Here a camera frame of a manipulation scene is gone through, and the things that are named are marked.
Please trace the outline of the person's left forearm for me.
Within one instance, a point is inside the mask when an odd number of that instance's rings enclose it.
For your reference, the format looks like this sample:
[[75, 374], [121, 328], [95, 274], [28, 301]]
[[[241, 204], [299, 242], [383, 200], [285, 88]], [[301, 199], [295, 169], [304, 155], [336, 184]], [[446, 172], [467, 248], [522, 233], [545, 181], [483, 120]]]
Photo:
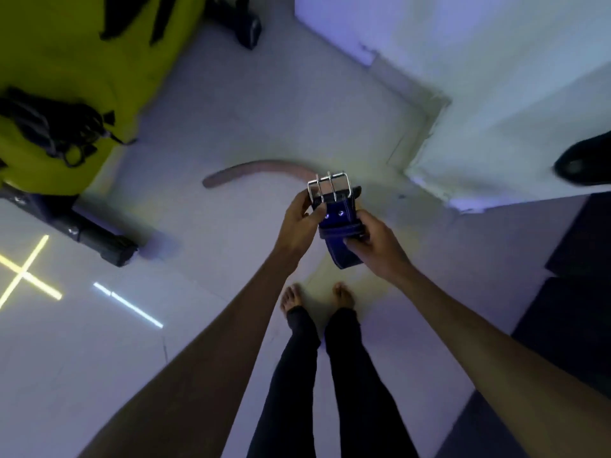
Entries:
[[220, 458], [274, 307], [299, 261], [276, 246], [230, 304], [78, 458]]

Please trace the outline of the dark floor mat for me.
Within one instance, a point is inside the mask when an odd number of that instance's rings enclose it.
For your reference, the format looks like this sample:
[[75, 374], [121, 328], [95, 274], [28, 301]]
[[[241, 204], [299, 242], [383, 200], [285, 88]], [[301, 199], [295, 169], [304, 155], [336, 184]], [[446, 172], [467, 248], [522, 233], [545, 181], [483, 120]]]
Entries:
[[[512, 337], [611, 399], [611, 192], [592, 194]], [[529, 458], [479, 392], [435, 458]]]

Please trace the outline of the black rounded object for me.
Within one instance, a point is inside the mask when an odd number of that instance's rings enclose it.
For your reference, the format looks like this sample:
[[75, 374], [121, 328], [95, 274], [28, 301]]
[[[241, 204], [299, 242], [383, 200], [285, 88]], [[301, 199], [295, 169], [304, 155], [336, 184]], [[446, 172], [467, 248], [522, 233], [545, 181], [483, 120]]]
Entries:
[[573, 185], [610, 185], [611, 130], [570, 146], [554, 163], [553, 170]]

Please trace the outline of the person's right foot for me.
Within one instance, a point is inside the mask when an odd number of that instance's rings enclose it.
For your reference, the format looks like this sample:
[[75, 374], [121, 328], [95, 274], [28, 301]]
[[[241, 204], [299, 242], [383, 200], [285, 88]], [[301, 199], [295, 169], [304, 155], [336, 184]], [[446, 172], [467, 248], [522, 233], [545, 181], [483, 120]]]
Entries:
[[337, 309], [355, 309], [355, 299], [348, 287], [338, 282], [332, 288], [333, 302]]

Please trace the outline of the blue leather belt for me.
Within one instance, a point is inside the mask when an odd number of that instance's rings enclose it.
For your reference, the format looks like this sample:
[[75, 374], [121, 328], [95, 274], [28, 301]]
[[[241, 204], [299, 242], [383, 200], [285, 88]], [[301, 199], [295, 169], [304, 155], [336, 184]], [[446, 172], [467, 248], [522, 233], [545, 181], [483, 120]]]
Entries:
[[213, 189], [257, 173], [281, 173], [305, 181], [312, 208], [316, 209], [321, 203], [327, 206], [318, 232], [334, 264], [344, 270], [362, 263], [345, 245], [345, 239], [360, 239], [365, 235], [365, 226], [357, 218], [356, 203], [362, 188], [354, 185], [344, 171], [328, 171], [320, 175], [295, 162], [266, 159], [220, 170], [205, 177], [202, 184], [206, 189]]

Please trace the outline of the person's left hand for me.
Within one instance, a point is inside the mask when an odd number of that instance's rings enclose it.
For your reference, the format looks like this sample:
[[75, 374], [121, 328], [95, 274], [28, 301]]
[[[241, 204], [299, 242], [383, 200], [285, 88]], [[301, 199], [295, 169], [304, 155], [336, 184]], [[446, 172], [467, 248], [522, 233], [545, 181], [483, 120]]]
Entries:
[[317, 233], [319, 225], [313, 226], [309, 223], [309, 215], [315, 208], [309, 191], [305, 189], [295, 196], [285, 212], [272, 251], [293, 270], [310, 248]]

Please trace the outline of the person's right forearm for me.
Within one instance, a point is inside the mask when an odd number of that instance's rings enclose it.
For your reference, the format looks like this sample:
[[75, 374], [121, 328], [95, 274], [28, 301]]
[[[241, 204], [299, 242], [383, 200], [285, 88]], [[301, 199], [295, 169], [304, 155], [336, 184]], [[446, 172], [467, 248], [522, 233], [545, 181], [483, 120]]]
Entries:
[[611, 458], [611, 400], [501, 332], [411, 264], [391, 282], [530, 458]]

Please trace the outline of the black trousers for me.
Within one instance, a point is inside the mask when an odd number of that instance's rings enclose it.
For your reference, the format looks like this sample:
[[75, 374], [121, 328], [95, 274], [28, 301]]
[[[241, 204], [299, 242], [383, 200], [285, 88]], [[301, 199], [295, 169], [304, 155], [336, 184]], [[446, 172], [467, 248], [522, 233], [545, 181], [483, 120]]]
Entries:
[[[246, 458], [316, 458], [313, 389], [320, 346], [304, 307], [286, 314], [291, 337], [274, 370]], [[341, 458], [418, 458], [398, 408], [362, 343], [353, 309], [339, 308], [325, 346], [340, 418]]]

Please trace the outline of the person's left foot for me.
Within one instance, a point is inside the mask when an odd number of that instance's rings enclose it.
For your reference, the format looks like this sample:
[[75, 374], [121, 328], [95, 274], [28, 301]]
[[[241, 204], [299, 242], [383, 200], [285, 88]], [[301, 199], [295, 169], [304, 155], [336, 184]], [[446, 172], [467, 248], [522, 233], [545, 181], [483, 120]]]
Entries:
[[280, 310], [288, 318], [288, 313], [294, 308], [302, 307], [301, 285], [294, 283], [288, 286], [280, 298]]

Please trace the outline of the person's foot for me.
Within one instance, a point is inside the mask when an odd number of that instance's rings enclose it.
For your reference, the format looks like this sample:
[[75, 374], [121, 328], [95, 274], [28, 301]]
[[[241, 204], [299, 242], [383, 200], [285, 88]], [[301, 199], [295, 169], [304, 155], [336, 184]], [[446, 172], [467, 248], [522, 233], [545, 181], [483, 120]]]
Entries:
[[301, 285], [294, 283], [288, 286], [280, 298], [280, 310], [288, 318], [288, 313], [294, 308], [302, 307]]
[[355, 309], [355, 299], [348, 287], [338, 282], [332, 288], [333, 302], [337, 309]]

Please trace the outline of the yellow-green covered table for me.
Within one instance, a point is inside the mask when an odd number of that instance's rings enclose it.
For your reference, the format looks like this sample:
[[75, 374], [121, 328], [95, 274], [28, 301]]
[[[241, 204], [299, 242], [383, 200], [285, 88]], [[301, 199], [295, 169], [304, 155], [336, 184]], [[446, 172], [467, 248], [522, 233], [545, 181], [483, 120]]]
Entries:
[[207, 0], [0, 0], [0, 182], [84, 192], [136, 141]]

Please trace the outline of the person's right hand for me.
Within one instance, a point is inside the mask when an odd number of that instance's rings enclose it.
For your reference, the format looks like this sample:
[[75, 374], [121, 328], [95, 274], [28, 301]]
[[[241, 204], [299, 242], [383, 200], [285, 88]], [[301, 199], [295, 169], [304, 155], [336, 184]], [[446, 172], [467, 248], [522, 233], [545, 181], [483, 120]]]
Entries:
[[365, 234], [359, 239], [347, 238], [344, 244], [376, 276], [395, 286], [415, 271], [393, 230], [382, 220], [379, 220], [378, 237]]

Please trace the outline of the black metal table base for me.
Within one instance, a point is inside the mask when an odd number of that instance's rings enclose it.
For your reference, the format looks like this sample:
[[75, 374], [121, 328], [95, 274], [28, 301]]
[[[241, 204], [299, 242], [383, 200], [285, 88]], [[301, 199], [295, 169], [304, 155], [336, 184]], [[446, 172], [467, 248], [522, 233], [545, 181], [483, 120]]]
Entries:
[[139, 246], [131, 239], [114, 234], [77, 213], [73, 206], [78, 196], [27, 193], [0, 182], [0, 198], [74, 242], [96, 251], [104, 261], [115, 267], [124, 267], [139, 251]]

